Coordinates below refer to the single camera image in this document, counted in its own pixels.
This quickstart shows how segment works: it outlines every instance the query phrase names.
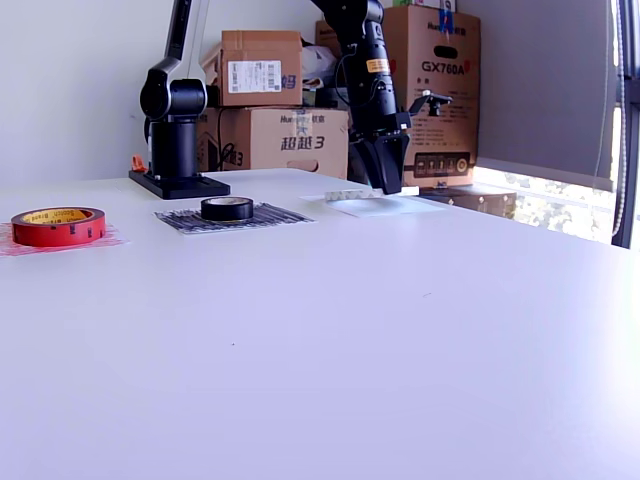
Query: orange object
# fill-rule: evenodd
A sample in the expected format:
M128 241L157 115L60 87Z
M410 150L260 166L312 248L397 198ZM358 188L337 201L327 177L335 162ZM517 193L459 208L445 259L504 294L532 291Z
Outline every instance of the orange object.
M147 170L149 169L144 166L144 162L140 155L134 155L133 160L131 161L131 170L134 172L147 173Z

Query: yellow label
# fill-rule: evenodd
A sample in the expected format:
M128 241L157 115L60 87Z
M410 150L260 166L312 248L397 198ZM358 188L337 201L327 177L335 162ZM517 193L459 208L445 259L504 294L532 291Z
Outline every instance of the yellow label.
M382 58L367 60L367 70L369 73L390 73L389 60Z
M88 210L64 210L58 208L29 213L22 217L22 221L26 223L33 223L34 225L49 225L81 222L82 220L86 220L92 216L93 213Z

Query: tape roll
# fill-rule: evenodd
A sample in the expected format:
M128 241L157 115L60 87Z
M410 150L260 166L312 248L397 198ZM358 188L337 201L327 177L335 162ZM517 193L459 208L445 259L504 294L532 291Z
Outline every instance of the tape roll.
M33 210L16 215L11 224L13 241L29 247L84 245L106 232L104 212L84 207Z
M214 197L202 201L202 218L212 222L236 222L253 218L253 200L241 197Z

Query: white table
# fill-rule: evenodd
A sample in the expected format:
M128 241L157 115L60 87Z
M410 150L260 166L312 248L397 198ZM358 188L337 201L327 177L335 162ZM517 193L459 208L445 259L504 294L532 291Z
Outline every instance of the white table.
M129 180L0 195L104 209L132 243L0 259L1 480L640 478L640 266L443 206L227 173L318 220L185 237Z

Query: barcode label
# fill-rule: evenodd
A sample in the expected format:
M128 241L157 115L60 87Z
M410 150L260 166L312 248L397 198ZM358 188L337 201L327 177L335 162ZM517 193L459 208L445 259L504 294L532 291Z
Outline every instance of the barcode label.
M229 62L229 93L278 93L282 90L279 60Z

